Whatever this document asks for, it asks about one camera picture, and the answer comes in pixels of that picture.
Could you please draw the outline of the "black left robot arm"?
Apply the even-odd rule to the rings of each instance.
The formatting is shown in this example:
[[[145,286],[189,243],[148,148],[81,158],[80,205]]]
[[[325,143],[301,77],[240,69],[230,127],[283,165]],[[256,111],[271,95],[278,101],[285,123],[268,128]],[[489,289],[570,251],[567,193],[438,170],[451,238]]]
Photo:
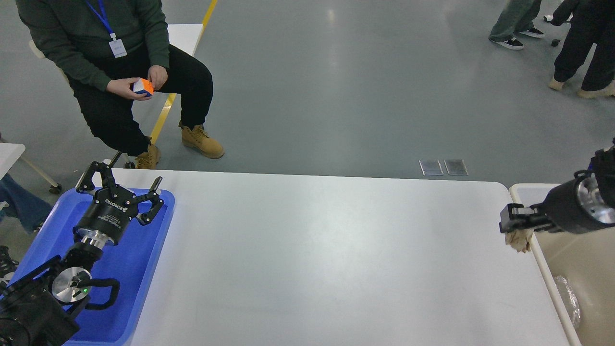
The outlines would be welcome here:
[[[161,182],[130,190],[110,165],[90,164],[1,290],[3,346],[118,346],[129,338],[175,206]]]

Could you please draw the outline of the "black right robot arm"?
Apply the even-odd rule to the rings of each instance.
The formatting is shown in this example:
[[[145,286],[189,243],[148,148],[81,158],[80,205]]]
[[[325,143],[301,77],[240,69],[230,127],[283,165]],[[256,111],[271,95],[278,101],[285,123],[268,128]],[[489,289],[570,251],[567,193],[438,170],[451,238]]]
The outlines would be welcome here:
[[[615,150],[600,149],[587,169],[553,187],[543,202],[531,206],[510,203],[501,211],[499,231],[586,234],[615,223]]]

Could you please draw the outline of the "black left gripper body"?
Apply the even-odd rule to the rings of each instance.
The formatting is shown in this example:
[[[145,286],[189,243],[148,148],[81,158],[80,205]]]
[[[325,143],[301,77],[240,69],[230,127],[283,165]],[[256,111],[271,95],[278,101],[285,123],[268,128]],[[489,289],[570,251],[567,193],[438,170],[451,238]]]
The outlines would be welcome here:
[[[119,186],[112,191],[102,187],[95,191],[92,204],[73,228],[74,241],[92,239],[95,246],[116,246],[123,237],[138,208],[132,199],[136,193]]]

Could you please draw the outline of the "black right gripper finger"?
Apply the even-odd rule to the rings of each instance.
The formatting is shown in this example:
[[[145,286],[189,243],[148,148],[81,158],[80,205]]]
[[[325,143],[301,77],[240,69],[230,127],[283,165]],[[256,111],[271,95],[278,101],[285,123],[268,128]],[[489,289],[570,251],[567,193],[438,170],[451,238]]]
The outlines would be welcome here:
[[[501,210],[499,232],[511,234],[519,230],[543,232],[553,228],[553,221],[547,217],[538,204],[524,206],[518,203],[509,203]]]

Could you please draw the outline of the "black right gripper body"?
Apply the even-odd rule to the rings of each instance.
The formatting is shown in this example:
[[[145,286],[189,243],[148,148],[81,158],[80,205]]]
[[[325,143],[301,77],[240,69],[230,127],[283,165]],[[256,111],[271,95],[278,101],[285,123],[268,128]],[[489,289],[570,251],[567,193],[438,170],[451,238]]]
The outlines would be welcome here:
[[[614,175],[576,172],[575,178],[549,191],[537,209],[553,223],[551,233],[588,232],[613,228]]]

